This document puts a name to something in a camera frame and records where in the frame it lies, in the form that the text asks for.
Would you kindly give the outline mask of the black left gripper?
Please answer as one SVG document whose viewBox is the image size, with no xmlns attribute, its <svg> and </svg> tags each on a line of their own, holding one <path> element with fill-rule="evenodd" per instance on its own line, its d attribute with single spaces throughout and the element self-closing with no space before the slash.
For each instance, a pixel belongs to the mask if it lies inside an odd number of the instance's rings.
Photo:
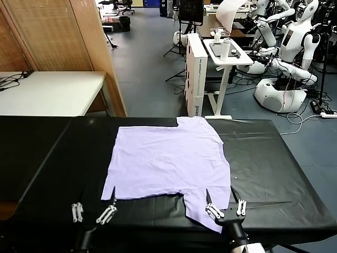
<svg viewBox="0 0 337 253">
<path fill-rule="evenodd" d="M 99 225 L 109 223 L 110 220 L 113 218 L 114 214 L 117 212 L 115 187 L 113 188 L 110 201 L 111 204 L 108 205 L 108 207 L 96 219 L 95 224 L 93 225 L 82 224 L 79 226 L 75 242 L 75 252 L 90 252 L 92 248 L 92 239 Z M 82 222 L 83 212 L 84 212 L 83 205 L 80 202 L 73 203 L 72 204 L 73 222 Z"/>
</svg>

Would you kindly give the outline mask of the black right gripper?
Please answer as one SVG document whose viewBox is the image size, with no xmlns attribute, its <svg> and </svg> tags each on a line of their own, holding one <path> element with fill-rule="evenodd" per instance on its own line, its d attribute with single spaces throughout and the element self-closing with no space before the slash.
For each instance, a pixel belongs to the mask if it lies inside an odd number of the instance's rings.
<svg viewBox="0 0 337 253">
<path fill-rule="evenodd" d="M 229 244 L 248 244 L 249 239 L 242 226 L 246 215 L 247 201 L 241 198 L 233 186 L 231 186 L 231 191 L 237 207 L 228 207 L 222 212 L 213 204 L 210 193 L 206 189 L 205 210 L 210 217 L 215 219 L 215 223 L 222 227 L 221 234 L 225 235 Z"/>
</svg>

